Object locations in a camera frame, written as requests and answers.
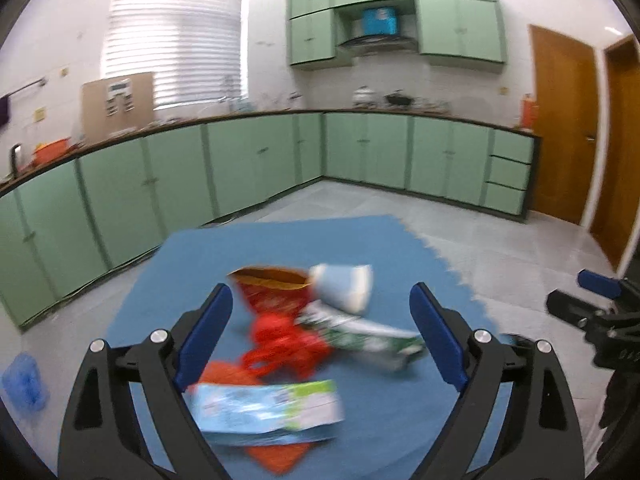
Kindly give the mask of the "orange mesh net bag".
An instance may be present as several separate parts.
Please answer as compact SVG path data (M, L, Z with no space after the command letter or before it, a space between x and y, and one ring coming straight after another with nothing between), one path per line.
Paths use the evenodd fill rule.
M251 387L264 385L242 366L224 361L209 361L198 383ZM278 443L277 437L268 437L266 434L256 437L240 434L239 438L245 453L259 466L276 476L289 474L314 447L314 444L309 442Z

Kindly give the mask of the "green upper wall cabinets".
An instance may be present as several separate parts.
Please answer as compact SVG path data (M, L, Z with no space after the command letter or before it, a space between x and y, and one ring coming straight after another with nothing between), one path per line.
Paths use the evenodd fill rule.
M362 12L390 6L399 34L414 38L418 55L438 66L501 72L508 60L499 0L288 0L288 62L300 70L349 66L337 46L363 36Z

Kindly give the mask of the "brown cardboard box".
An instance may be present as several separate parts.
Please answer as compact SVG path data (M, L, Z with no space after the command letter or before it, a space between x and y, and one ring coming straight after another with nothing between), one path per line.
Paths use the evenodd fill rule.
M153 73L90 81L81 87L80 97L87 144L137 131L155 120Z

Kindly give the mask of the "blue box on hood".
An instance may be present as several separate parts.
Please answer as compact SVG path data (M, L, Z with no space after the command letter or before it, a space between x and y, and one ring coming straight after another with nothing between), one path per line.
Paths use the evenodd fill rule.
M399 34L397 13L390 6L366 9L362 12L363 36L394 36Z

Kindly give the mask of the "red paper snack cup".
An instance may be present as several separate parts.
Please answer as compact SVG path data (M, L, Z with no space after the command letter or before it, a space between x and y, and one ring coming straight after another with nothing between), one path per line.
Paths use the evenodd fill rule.
M283 266L243 266L229 274L247 307L255 314L277 313L296 318L312 300L306 271Z

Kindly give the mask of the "steel kettle on counter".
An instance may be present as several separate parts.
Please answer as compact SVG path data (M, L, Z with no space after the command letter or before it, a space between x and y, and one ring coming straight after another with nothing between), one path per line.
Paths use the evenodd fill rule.
M10 149L11 178L17 179L25 167L23 144L17 143Z

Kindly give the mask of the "large white plastic food bag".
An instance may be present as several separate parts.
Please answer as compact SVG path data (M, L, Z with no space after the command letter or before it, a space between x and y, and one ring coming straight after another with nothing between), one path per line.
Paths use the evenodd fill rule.
M296 324L320 336L332 349L389 372L404 370L427 355L422 336L333 309L320 300L307 304Z

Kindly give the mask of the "white cooking pot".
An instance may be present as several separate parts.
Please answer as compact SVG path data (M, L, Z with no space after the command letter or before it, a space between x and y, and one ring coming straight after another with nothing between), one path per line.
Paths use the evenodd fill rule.
M353 108L366 108L372 110L372 108L378 107L378 95L374 90L368 86L362 86L354 91L352 94L352 107Z

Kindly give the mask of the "steel range hood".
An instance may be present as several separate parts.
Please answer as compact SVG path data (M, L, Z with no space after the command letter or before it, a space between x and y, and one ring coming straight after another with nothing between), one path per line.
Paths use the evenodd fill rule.
M411 37L401 35L366 35L349 39L337 46L351 56L365 56L382 52L419 51L418 42Z

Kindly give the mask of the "white paper cup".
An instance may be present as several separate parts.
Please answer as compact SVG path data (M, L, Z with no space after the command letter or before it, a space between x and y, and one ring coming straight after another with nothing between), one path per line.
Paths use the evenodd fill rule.
M314 296L329 307L352 315L366 312L373 287L373 269L320 263L309 269Z

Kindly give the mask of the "light blue snack wrapper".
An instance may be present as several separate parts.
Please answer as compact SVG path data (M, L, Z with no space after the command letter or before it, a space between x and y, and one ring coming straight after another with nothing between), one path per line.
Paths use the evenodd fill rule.
M189 394L189 408L205 440L224 446L242 446L240 434L266 434L278 443L325 441L344 422L342 401L330 380L257 387L198 384Z

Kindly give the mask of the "brown wooden door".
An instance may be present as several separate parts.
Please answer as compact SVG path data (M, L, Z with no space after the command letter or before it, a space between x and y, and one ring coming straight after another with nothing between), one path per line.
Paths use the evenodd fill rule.
M593 47L537 25L529 27L541 138L533 210L582 220L596 157L599 91Z
M590 233L615 271L634 250L639 209L639 48L628 36L604 51L608 74L608 148Z

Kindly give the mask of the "dark hanging cloth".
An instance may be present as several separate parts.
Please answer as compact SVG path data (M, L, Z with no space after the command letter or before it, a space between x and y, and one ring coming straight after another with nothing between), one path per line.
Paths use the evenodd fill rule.
M0 128L4 128L10 121L10 99L8 94L0 98Z

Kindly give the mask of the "blue plastic bag on floor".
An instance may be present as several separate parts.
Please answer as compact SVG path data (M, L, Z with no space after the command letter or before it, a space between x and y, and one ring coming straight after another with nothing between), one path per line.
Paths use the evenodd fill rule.
M20 413L35 414L47 406L48 389L42 381L37 361L30 354L18 354L2 373L1 383Z

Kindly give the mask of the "white window blind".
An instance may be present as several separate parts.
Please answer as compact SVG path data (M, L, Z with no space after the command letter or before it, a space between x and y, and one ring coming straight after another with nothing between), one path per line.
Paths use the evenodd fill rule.
M111 0L103 78L154 74L158 108L218 101L222 78L240 77L243 0Z

